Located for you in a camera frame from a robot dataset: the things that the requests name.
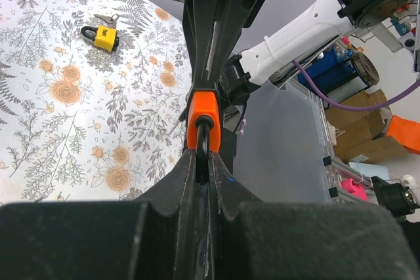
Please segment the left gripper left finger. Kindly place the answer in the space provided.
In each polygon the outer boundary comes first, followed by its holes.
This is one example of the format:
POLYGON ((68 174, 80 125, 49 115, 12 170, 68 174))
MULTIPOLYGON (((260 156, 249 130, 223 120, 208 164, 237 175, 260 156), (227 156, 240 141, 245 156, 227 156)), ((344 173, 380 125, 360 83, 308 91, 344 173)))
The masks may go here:
POLYGON ((133 201, 1 207, 2 279, 195 279, 188 221, 196 157, 133 201))

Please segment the orange padlock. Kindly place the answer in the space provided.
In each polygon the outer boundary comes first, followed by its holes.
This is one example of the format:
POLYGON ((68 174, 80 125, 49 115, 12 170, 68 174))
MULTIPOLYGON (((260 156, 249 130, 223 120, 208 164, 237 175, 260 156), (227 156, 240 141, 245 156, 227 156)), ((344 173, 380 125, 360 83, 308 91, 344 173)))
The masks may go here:
POLYGON ((186 112, 186 147, 195 152, 196 182, 209 181, 209 160, 219 152, 222 139, 219 97, 214 89, 193 90, 186 112))

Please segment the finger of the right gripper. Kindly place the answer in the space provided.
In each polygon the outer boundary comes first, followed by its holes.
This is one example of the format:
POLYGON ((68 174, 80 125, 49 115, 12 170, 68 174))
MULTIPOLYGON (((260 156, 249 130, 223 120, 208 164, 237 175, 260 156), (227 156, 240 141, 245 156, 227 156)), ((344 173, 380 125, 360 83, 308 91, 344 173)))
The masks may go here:
POLYGON ((183 28, 192 66, 192 88, 214 89, 226 62, 222 0, 184 0, 183 28))
POLYGON ((209 55, 209 78, 218 80, 243 28, 252 23, 259 0, 218 0, 213 42, 209 55))

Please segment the yellow padlock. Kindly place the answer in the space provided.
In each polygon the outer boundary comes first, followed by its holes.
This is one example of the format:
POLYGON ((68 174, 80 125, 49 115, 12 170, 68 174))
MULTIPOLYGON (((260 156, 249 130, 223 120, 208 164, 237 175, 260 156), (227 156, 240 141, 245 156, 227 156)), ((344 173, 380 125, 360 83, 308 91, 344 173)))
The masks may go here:
POLYGON ((119 46, 118 32, 114 28, 83 26, 81 34, 84 38, 90 40, 94 46, 108 52, 115 52, 119 46))

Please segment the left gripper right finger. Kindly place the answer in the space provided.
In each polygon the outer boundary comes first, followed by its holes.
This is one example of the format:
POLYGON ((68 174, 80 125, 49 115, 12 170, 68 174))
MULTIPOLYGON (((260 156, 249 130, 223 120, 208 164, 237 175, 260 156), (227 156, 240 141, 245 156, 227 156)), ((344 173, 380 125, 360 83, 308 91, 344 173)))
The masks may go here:
POLYGON ((371 203, 266 203, 210 164, 219 197, 216 279, 418 279, 402 228, 371 203))

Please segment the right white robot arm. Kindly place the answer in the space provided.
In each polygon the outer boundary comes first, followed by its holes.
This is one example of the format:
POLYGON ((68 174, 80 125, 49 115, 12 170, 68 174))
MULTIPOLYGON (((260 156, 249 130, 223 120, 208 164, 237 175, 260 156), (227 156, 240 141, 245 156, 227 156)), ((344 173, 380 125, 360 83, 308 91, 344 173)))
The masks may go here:
MULTIPOLYGON (((257 46, 240 54, 254 85, 330 39, 372 27, 407 0, 316 0, 257 46)), ((242 29, 261 0, 184 0, 183 27, 192 65, 192 91, 213 90, 221 80, 242 29)))

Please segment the silver key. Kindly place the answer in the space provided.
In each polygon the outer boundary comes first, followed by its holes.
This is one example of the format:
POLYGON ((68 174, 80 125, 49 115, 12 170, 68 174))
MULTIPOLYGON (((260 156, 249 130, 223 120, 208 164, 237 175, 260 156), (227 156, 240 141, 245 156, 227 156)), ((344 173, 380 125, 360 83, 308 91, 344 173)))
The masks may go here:
POLYGON ((117 26, 117 20, 119 18, 119 14, 113 14, 111 16, 105 16, 105 15, 101 15, 101 14, 94 14, 95 18, 99 18, 102 21, 104 21, 105 23, 107 23, 107 25, 110 28, 114 28, 116 29, 117 26))

